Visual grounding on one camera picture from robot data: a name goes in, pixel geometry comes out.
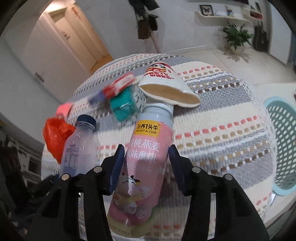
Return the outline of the black coat on rack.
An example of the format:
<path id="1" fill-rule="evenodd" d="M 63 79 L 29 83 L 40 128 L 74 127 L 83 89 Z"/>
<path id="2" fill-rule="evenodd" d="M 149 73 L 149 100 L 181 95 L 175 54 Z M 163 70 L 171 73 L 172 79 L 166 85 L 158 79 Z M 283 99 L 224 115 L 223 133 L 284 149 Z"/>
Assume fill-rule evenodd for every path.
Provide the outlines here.
<path id="1" fill-rule="evenodd" d="M 145 8 L 149 11 L 159 8 L 159 5 L 155 0 L 128 0 L 128 2 L 134 8 L 135 13 L 139 16 L 145 15 Z"/>

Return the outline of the teal tissue pack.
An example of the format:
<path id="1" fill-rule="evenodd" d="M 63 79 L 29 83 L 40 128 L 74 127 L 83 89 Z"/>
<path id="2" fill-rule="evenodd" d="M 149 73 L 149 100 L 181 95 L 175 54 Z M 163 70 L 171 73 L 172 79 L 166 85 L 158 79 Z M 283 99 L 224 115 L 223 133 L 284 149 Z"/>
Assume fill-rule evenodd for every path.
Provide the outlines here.
<path id="1" fill-rule="evenodd" d="M 146 97 L 137 85 L 132 85 L 109 101 L 113 117 L 119 122 L 131 121 L 141 113 Z"/>

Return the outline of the striped woven cloth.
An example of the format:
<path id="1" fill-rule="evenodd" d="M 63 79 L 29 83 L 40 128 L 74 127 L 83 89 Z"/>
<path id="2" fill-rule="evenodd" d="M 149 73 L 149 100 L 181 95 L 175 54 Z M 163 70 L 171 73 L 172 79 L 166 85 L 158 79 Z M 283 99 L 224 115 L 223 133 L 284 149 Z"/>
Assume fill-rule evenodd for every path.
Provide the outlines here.
<path id="1" fill-rule="evenodd" d="M 276 151 L 272 124 L 264 105 L 249 86 L 212 64 L 170 54 L 133 54 L 100 67 L 73 93 L 67 123 L 88 114 L 99 124 L 100 157 L 114 154 L 126 144 L 133 120 L 117 124 L 106 104 L 92 107 L 87 98 L 125 73 L 141 80 L 155 62 L 170 65 L 201 99 L 195 108 L 174 108 L 174 144 L 193 165 L 214 176 L 231 174 L 240 184 L 261 218 L 270 206 Z"/>

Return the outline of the white red panda paper cup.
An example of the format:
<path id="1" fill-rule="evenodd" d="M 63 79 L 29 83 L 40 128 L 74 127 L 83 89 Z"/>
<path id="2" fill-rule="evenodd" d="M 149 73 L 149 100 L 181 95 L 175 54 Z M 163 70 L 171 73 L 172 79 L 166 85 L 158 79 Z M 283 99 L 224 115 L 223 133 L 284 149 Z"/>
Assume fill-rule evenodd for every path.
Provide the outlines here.
<path id="1" fill-rule="evenodd" d="M 171 105 L 195 108 L 201 104 L 201 99 L 167 63 L 148 66 L 138 87 L 146 96 Z"/>

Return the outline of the clear blue-capped bottle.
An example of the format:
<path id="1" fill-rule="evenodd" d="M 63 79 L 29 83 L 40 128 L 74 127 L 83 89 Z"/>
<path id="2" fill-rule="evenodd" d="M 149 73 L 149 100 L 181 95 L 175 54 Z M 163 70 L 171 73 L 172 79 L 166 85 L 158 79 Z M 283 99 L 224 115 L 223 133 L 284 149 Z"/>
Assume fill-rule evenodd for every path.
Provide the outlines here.
<path id="1" fill-rule="evenodd" d="M 78 116 L 74 133 L 67 138 L 62 154 L 60 175 L 86 174 L 98 165 L 95 140 L 96 120 L 86 114 Z"/>

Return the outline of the red plastic bag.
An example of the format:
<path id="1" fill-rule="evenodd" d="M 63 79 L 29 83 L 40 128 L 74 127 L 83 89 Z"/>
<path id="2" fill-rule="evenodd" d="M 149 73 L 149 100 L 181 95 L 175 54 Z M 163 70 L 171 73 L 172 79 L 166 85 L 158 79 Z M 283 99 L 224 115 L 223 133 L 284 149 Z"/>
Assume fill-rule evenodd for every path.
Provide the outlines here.
<path id="1" fill-rule="evenodd" d="M 48 118 L 43 128 L 43 137 L 48 151 L 57 160 L 62 162 L 62 155 L 67 138 L 75 131 L 73 125 L 67 124 L 66 121 L 59 118 Z"/>

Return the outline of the pink sponge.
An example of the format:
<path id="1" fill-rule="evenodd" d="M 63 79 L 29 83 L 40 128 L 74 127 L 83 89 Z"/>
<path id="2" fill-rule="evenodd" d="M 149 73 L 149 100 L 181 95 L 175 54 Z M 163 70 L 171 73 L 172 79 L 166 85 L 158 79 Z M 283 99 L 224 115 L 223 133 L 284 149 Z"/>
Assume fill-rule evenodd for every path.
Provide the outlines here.
<path id="1" fill-rule="evenodd" d="M 71 108 L 73 106 L 73 103 L 67 102 L 62 105 L 60 105 L 56 110 L 56 118 L 59 119 L 66 119 L 69 115 L 69 112 L 71 111 Z"/>

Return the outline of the black acoustic guitar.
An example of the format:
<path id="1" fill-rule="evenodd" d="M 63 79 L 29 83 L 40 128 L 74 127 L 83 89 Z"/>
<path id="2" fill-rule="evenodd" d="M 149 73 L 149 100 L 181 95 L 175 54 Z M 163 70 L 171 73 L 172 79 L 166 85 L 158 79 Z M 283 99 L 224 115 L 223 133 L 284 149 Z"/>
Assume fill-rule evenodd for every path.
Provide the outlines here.
<path id="1" fill-rule="evenodd" d="M 266 31 L 264 31 L 263 21 L 258 21 L 257 25 L 254 27 L 252 46 L 259 52 L 268 51 L 268 39 Z"/>

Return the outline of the beige door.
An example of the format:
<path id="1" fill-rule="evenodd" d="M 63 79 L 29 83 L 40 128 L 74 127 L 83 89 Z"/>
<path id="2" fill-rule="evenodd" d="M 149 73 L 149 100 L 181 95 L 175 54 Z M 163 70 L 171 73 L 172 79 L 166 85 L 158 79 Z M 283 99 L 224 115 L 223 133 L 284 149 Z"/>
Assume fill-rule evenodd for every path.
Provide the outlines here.
<path id="1" fill-rule="evenodd" d="M 72 52 L 91 73 L 113 60 L 106 46 L 75 1 L 51 1 L 44 11 Z"/>

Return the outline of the white and red wall cubby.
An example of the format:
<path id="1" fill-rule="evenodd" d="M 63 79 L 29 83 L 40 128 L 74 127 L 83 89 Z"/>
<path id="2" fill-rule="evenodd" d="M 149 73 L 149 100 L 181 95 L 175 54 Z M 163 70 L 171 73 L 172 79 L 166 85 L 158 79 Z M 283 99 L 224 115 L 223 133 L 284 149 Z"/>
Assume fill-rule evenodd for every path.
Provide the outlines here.
<path id="1" fill-rule="evenodd" d="M 248 19 L 248 20 L 258 20 L 262 21 L 263 20 L 263 15 L 261 12 L 256 11 L 254 8 L 248 6 L 248 7 L 242 7 L 241 8 L 241 13 L 243 15 L 243 18 Z"/>

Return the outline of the light blue plastic basket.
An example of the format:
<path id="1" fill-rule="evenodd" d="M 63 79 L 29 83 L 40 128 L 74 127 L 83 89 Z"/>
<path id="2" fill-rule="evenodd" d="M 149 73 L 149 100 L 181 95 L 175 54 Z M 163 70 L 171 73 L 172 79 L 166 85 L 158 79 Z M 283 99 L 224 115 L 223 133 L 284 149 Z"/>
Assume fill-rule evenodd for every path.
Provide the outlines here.
<path id="1" fill-rule="evenodd" d="M 286 196 L 295 191 L 295 108 L 278 96 L 268 98 L 264 105 L 275 129 L 277 146 L 273 192 Z"/>

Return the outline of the brown hanging bag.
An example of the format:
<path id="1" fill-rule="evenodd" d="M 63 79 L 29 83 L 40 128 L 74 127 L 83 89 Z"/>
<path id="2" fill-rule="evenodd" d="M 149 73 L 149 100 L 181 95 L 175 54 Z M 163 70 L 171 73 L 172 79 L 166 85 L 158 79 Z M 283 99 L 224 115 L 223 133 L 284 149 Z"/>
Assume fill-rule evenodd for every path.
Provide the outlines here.
<path id="1" fill-rule="evenodd" d="M 151 36 L 151 31 L 158 30 L 157 15 L 149 14 L 147 16 L 137 15 L 138 39 L 145 40 Z"/>

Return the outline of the red blue snack package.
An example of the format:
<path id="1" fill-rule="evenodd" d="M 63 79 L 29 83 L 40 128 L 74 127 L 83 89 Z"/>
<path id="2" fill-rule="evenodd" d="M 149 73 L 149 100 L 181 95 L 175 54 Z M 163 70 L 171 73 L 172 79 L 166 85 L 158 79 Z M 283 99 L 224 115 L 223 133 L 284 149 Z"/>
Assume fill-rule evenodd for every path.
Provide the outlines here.
<path id="1" fill-rule="evenodd" d="M 118 96 L 124 89 L 130 87 L 135 82 L 136 78 L 133 73 L 126 73 L 109 85 L 106 85 L 97 94 L 88 99 L 89 104 L 95 105 L 99 102 L 109 100 Z"/>

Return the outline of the white curved wall shelf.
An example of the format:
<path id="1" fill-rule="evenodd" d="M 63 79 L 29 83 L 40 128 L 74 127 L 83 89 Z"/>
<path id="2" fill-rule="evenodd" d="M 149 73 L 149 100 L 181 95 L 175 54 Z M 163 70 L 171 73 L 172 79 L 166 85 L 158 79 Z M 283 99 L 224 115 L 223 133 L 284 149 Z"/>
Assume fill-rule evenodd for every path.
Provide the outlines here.
<path id="1" fill-rule="evenodd" d="M 252 22 L 244 18 L 232 18 L 228 16 L 204 16 L 199 11 L 195 12 L 196 17 L 199 19 L 201 24 L 205 26 L 223 26 L 228 22 L 234 23 L 238 26 L 246 25 L 253 26 Z"/>

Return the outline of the white refrigerator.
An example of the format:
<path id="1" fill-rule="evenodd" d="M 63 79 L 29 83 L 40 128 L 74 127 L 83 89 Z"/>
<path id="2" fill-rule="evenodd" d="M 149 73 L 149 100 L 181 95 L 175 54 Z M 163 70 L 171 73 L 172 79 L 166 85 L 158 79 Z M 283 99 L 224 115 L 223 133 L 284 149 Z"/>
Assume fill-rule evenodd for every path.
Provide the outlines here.
<path id="1" fill-rule="evenodd" d="M 268 10 L 271 24 L 269 54 L 284 65 L 287 65 L 290 55 L 292 32 L 284 18 L 271 3 L 268 4 Z"/>

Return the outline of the pink yogurt bottle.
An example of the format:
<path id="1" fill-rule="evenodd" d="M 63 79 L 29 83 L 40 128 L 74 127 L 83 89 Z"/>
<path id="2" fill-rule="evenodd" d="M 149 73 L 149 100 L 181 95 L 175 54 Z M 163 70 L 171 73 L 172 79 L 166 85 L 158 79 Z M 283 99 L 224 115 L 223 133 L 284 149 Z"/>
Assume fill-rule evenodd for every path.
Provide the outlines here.
<path id="1" fill-rule="evenodd" d="M 173 140 L 172 105 L 148 101 L 130 138 L 108 212 L 110 229 L 142 237 L 152 227 Z"/>

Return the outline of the framed butterfly picture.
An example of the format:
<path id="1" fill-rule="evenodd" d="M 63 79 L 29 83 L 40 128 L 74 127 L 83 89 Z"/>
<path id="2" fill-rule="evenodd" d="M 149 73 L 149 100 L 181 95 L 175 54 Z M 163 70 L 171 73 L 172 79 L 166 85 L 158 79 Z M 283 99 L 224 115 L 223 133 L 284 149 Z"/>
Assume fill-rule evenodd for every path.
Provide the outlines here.
<path id="1" fill-rule="evenodd" d="M 200 5 L 201 14 L 203 16 L 213 16 L 213 9 L 211 5 Z"/>

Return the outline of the green potted plant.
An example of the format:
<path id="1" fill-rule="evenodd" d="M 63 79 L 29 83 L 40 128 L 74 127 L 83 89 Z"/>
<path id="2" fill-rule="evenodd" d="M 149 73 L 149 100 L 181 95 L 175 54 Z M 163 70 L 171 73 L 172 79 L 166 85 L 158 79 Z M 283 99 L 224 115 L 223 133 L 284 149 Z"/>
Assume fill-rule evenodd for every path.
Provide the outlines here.
<path id="1" fill-rule="evenodd" d="M 237 27 L 234 23 L 227 21 L 227 25 L 219 29 L 224 34 L 224 38 L 230 51 L 234 55 L 241 55 L 245 49 L 244 44 L 251 45 L 250 40 L 254 37 L 254 34 L 250 33 L 244 28 L 244 24 L 241 27 Z"/>

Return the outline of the pink coat rack stand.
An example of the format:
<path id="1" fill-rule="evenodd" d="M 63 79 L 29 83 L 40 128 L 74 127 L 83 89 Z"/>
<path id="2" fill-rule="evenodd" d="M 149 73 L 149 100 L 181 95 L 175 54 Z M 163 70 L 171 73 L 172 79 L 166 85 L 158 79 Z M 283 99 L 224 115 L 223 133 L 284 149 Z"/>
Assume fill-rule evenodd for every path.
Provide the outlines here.
<path id="1" fill-rule="evenodd" d="M 149 28 L 149 33 L 150 33 L 152 42 L 154 44 L 154 47 L 156 49 L 156 52 L 161 54 L 161 49 L 160 49 L 160 46 L 159 46 L 158 38 L 155 36 L 154 32 L 150 28 Z"/>

